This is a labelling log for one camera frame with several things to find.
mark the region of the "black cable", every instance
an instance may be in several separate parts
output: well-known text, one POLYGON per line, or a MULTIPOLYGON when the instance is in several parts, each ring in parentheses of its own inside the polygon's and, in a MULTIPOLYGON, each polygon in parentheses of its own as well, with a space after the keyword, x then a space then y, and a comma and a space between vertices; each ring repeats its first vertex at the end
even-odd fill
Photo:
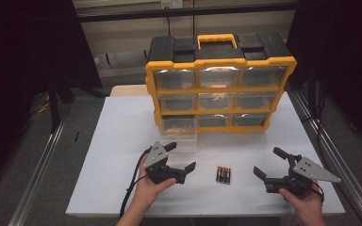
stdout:
POLYGON ((316 194, 318 194, 320 197, 321 197, 321 203, 324 203, 324 200, 325 200, 325 194, 324 194, 324 191, 322 190, 322 188, 319 186, 319 185, 317 185, 316 183, 314 183, 313 181, 311 182, 313 185, 315 185, 316 187, 318 187, 319 188, 319 190, 321 191, 321 192, 319 192, 319 191, 317 191, 317 190, 315 190, 315 189, 313 189, 313 188, 311 188, 311 190, 314 192, 314 193, 316 193, 316 194))
POLYGON ((169 36, 172 35, 172 33, 170 32, 170 19, 167 17, 167 26, 169 27, 168 30, 169 30, 169 36))
POLYGON ((106 59, 107 59, 107 64, 110 65, 110 66, 112 66, 112 65, 110 64, 110 59, 108 58, 108 54, 105 54, 105 56, 106 56, 106 59))
MULTIPOLYGON (((192 7, 195 8, 195 0, 192 0, 192 7)), ((192 36, 195 37, 195 15, 192 16, 192 36)))
POLYGON ((134 184, 136 185, 138 181, 140 181, 141 179, 145 178, 147 175, 141 176, 140 178, 138 178, 138 180, 136 182, 134 182, 134 184))
POLYGON ((132 176, 132 180, 131 180, 131 183, 130 183, 130 186, 128 187, 127 189, 127 192, 125 193, 125 196, 124 196, 124 199, 123 199, 123 203, 122 203, 122 208, 120 210, 120 216, 119 218, 121 218, 123 215, 124 215, 124 211, 125 211, 125 206, 127 205, 127 202, 128 202, 128 199, 130 198, 130 195, 131 195, 131 192, 132 190, 134 189, 134 186, 135 184, 137 183, 137 181, 139 181, 140 179, 142 179, 143 177, 140 177, 136 182, 135 182, 135 178, 137 176, 137 172, 138 172, 138 168, 140 166, 140 161, 142 160, 142 158, 151 151, 151 148, 150 147, 149 149, 143 151, 143 153, 140 155, 140 159, 138 160, 138 163, 137 163, 137 166, 135 167, 135 170, 134 170, 134 174, 132 176))

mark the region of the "human hand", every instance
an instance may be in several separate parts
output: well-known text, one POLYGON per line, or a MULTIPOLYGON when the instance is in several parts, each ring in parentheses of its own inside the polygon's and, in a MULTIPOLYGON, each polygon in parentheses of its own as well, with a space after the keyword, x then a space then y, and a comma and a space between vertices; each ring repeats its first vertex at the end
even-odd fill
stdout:
MULTIPOLYGON (((319 191, 316 185, 312 185, 312 188, 319 191)), ((325 225, 322 218, 321 197, 318 194, 311 192, 307 197, 299 199, 284 188, 280 188, 278 192, 295 207, 295 214, 300 226, 325 225)))
POLYGON ((163 190, 174 185, 176 180, 175 178, 167 179, 160 184, 155 184, 147 176, 145 167, 143 163, 145 162, 148 154, 146 154, 140 161, 140 175, 139 178, 143 177, 137 182, 137 189, 134 195, 133 202, 138 202, 142 206, 149 208, 151 204, 156 200, 157 196, 163 190))

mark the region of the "forearm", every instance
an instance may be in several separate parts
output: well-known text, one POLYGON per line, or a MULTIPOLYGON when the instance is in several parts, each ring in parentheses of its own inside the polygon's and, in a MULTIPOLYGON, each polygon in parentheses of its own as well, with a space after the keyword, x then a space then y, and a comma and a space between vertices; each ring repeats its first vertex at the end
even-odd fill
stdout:
POLYGON ((300 220, 299 221, 299 226, 326 226, 325 221, 323 220, 323 218, 318 218, 318 219, 314 219, 308 223, 302 222, 300 220))
POLYGON ((149 205, 133 200, 117 226, 139 226, 149 205))

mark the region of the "yellow storage organizer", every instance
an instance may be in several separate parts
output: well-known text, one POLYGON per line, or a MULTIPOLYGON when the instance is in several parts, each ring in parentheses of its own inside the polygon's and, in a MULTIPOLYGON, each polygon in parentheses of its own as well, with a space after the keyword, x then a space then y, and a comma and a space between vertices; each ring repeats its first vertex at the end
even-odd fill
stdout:
POLYGON ((162 136, 264 131, 296 66, 277 33, 153 38, 146 86, 162 136))

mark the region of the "electrical outlet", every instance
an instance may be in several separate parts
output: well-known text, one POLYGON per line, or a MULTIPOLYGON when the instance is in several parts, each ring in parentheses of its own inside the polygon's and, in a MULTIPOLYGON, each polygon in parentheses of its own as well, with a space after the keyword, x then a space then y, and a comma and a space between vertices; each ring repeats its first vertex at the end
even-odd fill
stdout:
POLYGON ((172 8, 172 0, 162 0, 161 9, 169 9, 169 8, 172 8))
POLYGON ((172 0, 172 8, 182 8, 183 6, 182 0, 172 0))

